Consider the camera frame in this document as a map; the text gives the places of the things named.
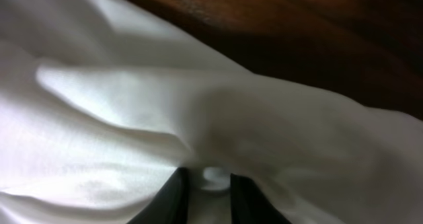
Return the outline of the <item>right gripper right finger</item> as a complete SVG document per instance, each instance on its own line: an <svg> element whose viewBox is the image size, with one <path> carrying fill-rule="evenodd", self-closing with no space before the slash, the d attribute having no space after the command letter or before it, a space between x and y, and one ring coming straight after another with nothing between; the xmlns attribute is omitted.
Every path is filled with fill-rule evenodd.
<svg viewBox="0 0 423 224"><path fill-rule="evenodd" d="M291 224L250 178L231 174L230 197L232 224Z"/></svg>

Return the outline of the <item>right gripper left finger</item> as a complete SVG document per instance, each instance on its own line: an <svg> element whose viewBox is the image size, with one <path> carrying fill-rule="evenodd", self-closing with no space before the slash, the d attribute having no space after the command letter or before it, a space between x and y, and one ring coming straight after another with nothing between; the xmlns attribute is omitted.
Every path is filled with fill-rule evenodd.
<svg viewBox="0 0 423 224"><path fill-rule="evenodd" d="M163 187L128 224L186 224L190 180L187 168L177 168Z"/></svg>

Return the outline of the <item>white printed t-shirt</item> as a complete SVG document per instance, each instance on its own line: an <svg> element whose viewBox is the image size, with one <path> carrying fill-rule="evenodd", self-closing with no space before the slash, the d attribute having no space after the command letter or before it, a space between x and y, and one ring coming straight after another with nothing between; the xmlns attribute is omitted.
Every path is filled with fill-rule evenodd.
<svg viewBox="0 0 423 224"><path fill-rule="evenodd" d="M178 168L293 223L421 223L422 122L257 75L124 0L1 0L1 222L126 223Z"/></svg>

